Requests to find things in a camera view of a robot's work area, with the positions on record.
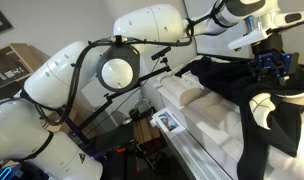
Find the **bookshelf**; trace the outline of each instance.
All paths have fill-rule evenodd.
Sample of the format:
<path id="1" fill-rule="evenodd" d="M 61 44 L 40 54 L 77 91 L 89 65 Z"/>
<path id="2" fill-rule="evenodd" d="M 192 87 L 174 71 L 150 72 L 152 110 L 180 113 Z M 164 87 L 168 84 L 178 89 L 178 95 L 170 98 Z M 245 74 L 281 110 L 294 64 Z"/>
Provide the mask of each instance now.
<path id="1" fill-rule="evenodd" d="M 41 65 L 41 60 L 25 43 L 0 48 L 0 88 L 13 81 L 22 85 Z"/>

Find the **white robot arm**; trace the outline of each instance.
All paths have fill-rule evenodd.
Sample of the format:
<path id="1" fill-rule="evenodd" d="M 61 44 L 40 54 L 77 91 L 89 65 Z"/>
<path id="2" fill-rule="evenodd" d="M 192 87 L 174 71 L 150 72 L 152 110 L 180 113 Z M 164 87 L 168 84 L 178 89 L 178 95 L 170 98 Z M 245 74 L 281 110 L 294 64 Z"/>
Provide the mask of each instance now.
<path id="1" fill-rule="evenodd" d="M 247 35 L 229 44 L 235 49 L 269 36 L 269 29 L 304 20 L 304 12 L 282 14 L 277 0 L 218 0 L 214 8 L 200 17 L 183 20 L 170 5 L 155 5 L 134 11 L 115 22 L 114 35 L 147 41 L 174 42 L 196 35 L 219 35 L 246 19 Z M 134 44 L 139 52 L 152 48 Z M 73 65 L 86 43 L 76 42 L 62 49 L 25 83 L 30 100 L 48 108 L 59 108 L 70 100 Z M 80 90 L 96 72 L 100 52 L 86 55 L 78 73 Z M 25 159 L 47 171 L 55 179 L 99 179 L 102 165 L 86 155 L 64 133 L 49 133 L 38 123 L 40 115 L 33 104 L 15 99 L 0 105 L 0 160 Z"/>

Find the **black cloth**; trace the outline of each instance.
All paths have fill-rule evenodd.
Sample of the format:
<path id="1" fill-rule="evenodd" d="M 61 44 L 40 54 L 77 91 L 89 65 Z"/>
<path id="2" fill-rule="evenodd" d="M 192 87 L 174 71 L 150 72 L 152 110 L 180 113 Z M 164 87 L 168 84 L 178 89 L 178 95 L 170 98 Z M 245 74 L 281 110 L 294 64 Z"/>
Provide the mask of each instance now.
<path id="1" fill-rule="evenodd" d="M 282 102 L 276 95 L 296 95 L 304 92 L 304 70 L 297 67 L 286 86 L 267 77 L 257 82 L 242 63 L 218 63 L 203 57 L 193 61 L 176 75 L 191 71 L 205 87 L 239 105 L 242 122 L 244 148 L 238 162 L 240 180 L 261 180 L 264 176 L 268 145 L 272 145 L 295 157 L 301 134 L 301 113 L 304 106 Z M 267 118 L 271 130 L 259 127 L 251 113 L 249 101 L 260 93 L 270 93 L 276 110 Z"/>

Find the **black garment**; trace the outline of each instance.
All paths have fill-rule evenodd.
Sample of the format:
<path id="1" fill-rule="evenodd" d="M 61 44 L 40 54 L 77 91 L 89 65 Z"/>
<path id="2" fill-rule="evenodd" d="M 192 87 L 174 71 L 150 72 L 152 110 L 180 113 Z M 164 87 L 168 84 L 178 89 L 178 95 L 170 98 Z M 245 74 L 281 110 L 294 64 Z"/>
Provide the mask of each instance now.
<path id="1" fill-rule="evenodd" d="M 264 176 L 268 145 L 272 145 L 292 157 L 301 134 L 301 113 L 303 106 L 282 102 L 277 95 L 296 95 L 304 92 L 304 70 L 290 77 L 286 86 L 280 86 L 276 79 L 266 78 L 257 82 L 248 72 L 246 64 L 217 63 L 203 57 L 184 67 L 176 75 L 190 70 L 198 76 L 205 87 L 239 105 L 244 139 L 244 149 L 238 162 L 240 180 L 261 180 Z M 259 127 L 251 113 L 249 101 L 257 94 L 270 93 L 276 110 L 267 118 L 271 130 Z"/>

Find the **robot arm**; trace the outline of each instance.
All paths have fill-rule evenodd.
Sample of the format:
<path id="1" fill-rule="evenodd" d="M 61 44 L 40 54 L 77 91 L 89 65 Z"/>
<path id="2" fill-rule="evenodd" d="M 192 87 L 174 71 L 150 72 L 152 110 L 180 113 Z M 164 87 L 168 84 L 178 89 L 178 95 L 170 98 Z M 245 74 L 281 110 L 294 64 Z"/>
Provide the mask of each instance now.
<path id="1" fill-rule="evenodd" d="M 228 44 L 230 50 L 267 39 L 269 30 L 304 21 L 304 12 L 281 13 L 278 0 L 217 0 L 211 10 L 189 21 L 182 20 L 174 7 L 160 4 L 122 16 L 114 24 L 114 34 L 158 42 L 177 41 L 190 35 L 219 35 L 243 20 L 247 34 Z M 135 47 L 140 52 L 150 49 L 146 45 Z"/>

